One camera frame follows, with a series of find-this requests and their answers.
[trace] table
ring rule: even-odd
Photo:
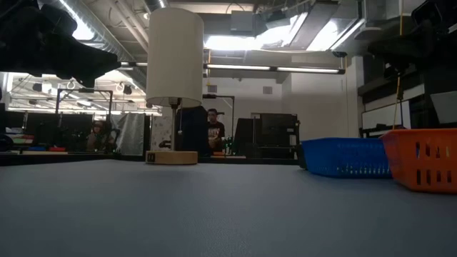
[[[0,256],[457,256],[457,197],[298,166],[0,167]]]

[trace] white lamp shade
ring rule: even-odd
[[[193,12],[162,8],[151,13],[148,103],[170,106],[169,98],[181,98],[184,108],[201,104],[203,37],[204,23]]]

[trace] whiteboard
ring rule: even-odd
[[[402,103],[403,107],[403,126],[407,129],[411,128],[411,117],[409,111],[409,101]],[[397,105],[396,124],[401,125],[401,112],[400,104]],[[385,124],[393,126],[393,113],[395,111],[395,104],[383,108],[367,111],[362,114],[363,129],[374,129],[376,124]]]

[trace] wall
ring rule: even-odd
[[[358,137],[363,83],[362,58],[352,59],[346,75],[291,74],[291,91],[282,85],[282,110],[298,114],[302,140],[323,137]]]
[[[207,80],[204,79],[203,93],[207,94]],[[277,84],[275,79],[238,79],[210,78],[211,85],[217,85],[217,95],[235,96],[235,119],[234,129],[238,118],[251,118],[252,113],[281,113],[282,85]],[[273,94],[263,94],[263,87],[271,86]],[[224,112],[220,116],[226,127],[226,136],[231,135],[231,99],[204,99],[205,109],[215,108],[218,112]]]
[[[292,74],[289,74],[287,79],[282,84],[281,92],[281,111],[285,114],[292,114],[289,101],[292,97]]]

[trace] black equipment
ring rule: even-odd
[[[260,133],[260,119],[238,118],[235,139],[233,140],[233,153],[240,156],[252,156],[256,136]]]
[[[264,146],[290,146],[296,135],[296,114],[261,114],[262,132],[258,143]]]
[[[9,151],[11,148],[13,148],[13,145],[13,139],[11,139],[7,135],[3,135],[0,133],[0,152]]]
[[[368,51],[380,56],[389,68],[384,76],[402,75],[414,64],[419,71],[436,66],[455,66],[457,0],[428,0],[411,14],[417,27],[403,36],[372,43]]]
[[[120,67],[117,55],[73,36],[77,24],[65,11],[37,0],[0,3],[0,71],[56,74],[93,88],[95,79]]]

